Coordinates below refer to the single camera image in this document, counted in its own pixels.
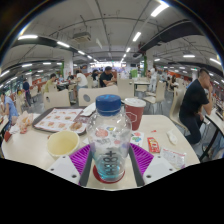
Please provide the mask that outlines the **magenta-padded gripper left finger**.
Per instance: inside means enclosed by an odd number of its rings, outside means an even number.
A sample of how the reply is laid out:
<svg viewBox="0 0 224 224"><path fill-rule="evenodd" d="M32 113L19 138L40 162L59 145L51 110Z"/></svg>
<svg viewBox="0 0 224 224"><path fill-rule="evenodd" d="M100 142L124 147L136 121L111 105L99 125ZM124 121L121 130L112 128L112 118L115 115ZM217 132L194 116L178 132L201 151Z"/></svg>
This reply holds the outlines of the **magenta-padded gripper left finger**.
<svg viewBox="0 0 224 224"><path fill-rule="evenodd" d="M85 187L89 179L91 163L90 146L86 145L70 156L60 156L47 171L74 184Z"/></svg>

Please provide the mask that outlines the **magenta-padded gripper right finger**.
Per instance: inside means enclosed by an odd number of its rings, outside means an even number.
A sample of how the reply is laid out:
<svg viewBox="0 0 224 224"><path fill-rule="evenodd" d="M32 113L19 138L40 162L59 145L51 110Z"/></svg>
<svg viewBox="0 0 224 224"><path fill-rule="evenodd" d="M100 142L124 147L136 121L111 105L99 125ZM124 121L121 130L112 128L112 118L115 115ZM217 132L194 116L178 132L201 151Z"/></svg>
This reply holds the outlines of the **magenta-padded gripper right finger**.
<svg viewBox="0 0 224 224"><path fill-rule="evenodd" d="M160 155L152 155L135 144L130 144L129 156L138 187L176 172L176 169L165 158Z"/></svg>

